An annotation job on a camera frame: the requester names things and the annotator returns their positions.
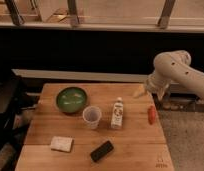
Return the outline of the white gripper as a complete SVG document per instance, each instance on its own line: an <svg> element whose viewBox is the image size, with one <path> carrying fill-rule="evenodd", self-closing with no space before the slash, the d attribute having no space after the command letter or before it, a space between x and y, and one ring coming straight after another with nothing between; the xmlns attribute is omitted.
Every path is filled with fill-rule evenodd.
<svg viewBox="0 0 204 171"><path fill-rule="evenodd" d="M169 87L170 80L166 77L158 74L158 73L152 73L148 76L148 78L145 81L145 86L140 85L135 90L133 97L134 98L140 98L146 94L146 89L151 93L156 93L158 100L162 101L166 89Z"/></svg>

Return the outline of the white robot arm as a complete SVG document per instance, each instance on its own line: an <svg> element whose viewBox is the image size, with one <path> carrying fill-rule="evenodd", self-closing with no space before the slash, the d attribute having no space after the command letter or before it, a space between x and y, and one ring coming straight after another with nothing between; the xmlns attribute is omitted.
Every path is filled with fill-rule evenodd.
<svg viewBox="0 0 204 171"><path fill-rule="evenodd" d="M133 97L155 93L161 101L171 82L175 81L204 100L204 73L190 64L191 55L185 50L159 53L153 61L154 71L145 80L143 88L134 91Z"/></svg>

